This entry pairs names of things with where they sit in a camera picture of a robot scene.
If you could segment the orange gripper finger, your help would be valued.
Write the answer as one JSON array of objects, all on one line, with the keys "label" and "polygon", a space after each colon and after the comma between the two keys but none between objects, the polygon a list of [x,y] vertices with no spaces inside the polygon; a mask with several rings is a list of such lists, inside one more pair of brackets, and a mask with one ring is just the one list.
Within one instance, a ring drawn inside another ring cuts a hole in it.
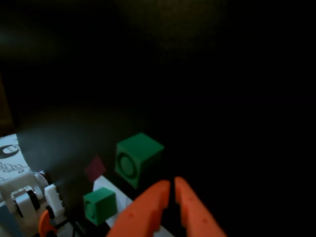
[{"label": "orange gripper finger", "polygon": [[180,206],[181,224],[188,237],[225,237],[216,222],[191,186],[182,177],[175,177],[175,200]]},{"label": "orange gripper finger", "polygon": [[168,207],[170,182],[161,180],[147,188],[119,214],[109,237],[152,237],[159,231],[163,210]]}]

